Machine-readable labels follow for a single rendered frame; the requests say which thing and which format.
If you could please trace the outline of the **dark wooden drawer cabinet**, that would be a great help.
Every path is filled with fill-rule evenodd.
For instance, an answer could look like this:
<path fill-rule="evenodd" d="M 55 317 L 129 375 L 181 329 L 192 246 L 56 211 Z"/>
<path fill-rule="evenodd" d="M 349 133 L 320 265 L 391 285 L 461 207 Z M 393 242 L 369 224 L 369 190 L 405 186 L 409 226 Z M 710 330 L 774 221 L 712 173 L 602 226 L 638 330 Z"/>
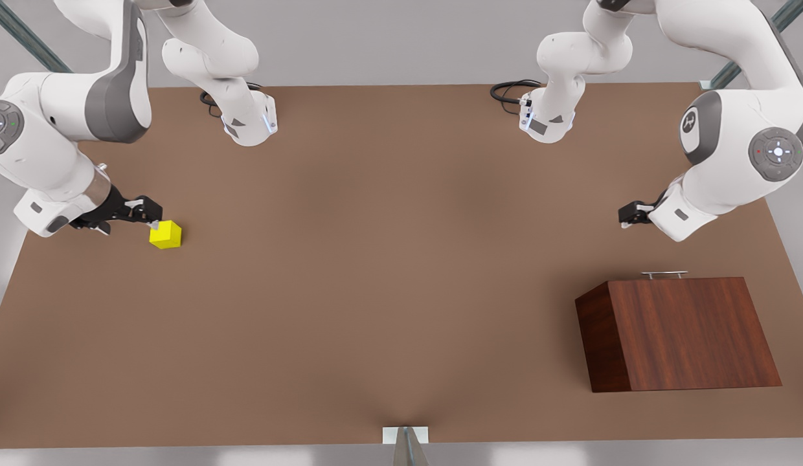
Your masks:
<path fill-rule="evenodd" d="M 745 278 L 611 280 L 575 305 L 596 393 L 782 384 Z"/>

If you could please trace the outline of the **yellow cube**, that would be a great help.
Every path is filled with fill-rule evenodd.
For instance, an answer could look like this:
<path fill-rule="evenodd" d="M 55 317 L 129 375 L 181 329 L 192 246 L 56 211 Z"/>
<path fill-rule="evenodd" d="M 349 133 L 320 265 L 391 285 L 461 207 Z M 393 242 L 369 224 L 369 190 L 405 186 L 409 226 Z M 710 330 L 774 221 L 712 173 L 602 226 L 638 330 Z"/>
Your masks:
<path fill-rule="evenodd" d="M 149 242 L 161 250 L 179 248 L 182 243 L 182 228 L 174 221 L 161 221 L 159 230 L 150 231 Z"/>

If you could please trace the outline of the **silver frame post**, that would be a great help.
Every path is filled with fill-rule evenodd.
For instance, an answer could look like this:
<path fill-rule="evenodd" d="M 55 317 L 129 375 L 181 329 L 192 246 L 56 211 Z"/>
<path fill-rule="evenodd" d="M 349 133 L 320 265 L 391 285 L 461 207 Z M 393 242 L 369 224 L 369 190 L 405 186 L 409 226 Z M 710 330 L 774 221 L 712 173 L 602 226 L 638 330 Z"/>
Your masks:
<path fill-rule="evenodd" d="M 803 74 L 783 39 L 750 0 L 707 0 L 696 26 L 701 48 L 739 65 L 750 89 L 803 88 Z"/>
<path fill-rule="evenodd" d="M 428 427 L 383 427 L 383 443 L 394 445 L 392 466 L 430 466 L 422 448 L 430 443 Z"/>
<path fill-rule="evenodd" d="M 3 0 L 0 0 L 0 27 L 37 59 L 47 71 L 73 73 Z"/>

